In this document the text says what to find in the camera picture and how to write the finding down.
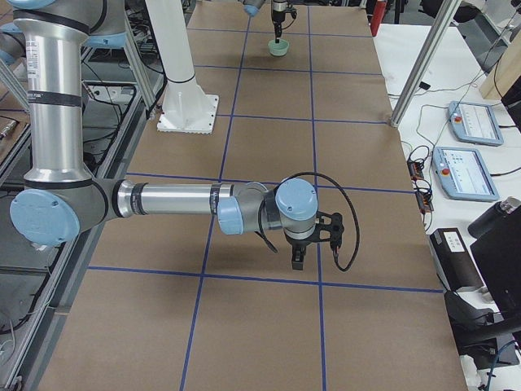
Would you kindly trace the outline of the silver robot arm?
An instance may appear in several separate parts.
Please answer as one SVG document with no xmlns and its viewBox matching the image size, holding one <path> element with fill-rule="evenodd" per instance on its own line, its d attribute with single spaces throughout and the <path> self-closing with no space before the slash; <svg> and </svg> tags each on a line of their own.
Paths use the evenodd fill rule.
<svg viewBox="0 0 521 391">
<path fill-rule="evenodd" d="M 244 0 L 242 1 L 243 10 L 248 16 L 254 17 L 258 14 L 265 4 L 265 0 Z M 288 1 L 271 0 L 270 1 L 270 17 L 274 27 L 274 42 L 280 43 L 282 37 L 282 23 L 286 19 L 287 9 L 289 7 Z"/>
<path fill-rule="evenodd" d="M 292 266 L 318 239 L 317 196 L 303 179 L 271 190 L 244 185 L 152 185 L 97 179 L 83 161 L 81 48 L 120 48 L 128 36 L 122 1 L 15 1 L 25 38 L 32 168 L 10 206 L 26 239 L 55 246 L 117 217 L 212 214 L 227 235 L 282 229 Z"/>
</svg>

